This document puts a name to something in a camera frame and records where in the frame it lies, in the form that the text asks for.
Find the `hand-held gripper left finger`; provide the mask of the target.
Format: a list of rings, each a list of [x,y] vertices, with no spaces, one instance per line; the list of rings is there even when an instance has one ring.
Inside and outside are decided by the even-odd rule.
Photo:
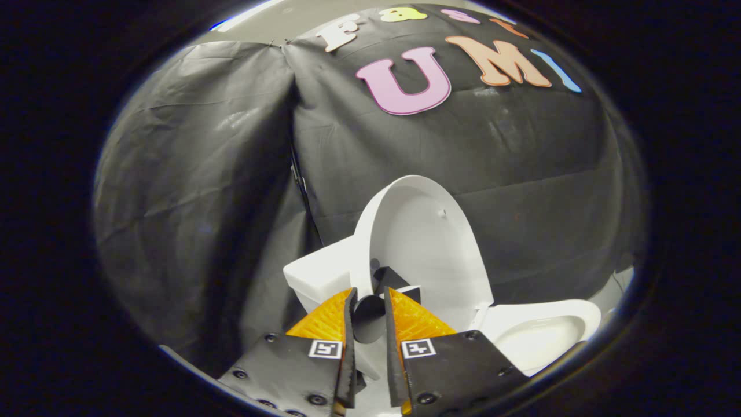
[[[288,332],[260,336],[219,379],[249,402],[292,416],[343,416],[355,406],[357,290],[331,296]]]

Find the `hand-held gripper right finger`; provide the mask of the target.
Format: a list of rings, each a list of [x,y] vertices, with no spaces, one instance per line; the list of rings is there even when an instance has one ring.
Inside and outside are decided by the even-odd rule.
[[[404,416],[471,416],[529,381],[483,332],[456,332],[391,287],[386,331],[391,405]]]

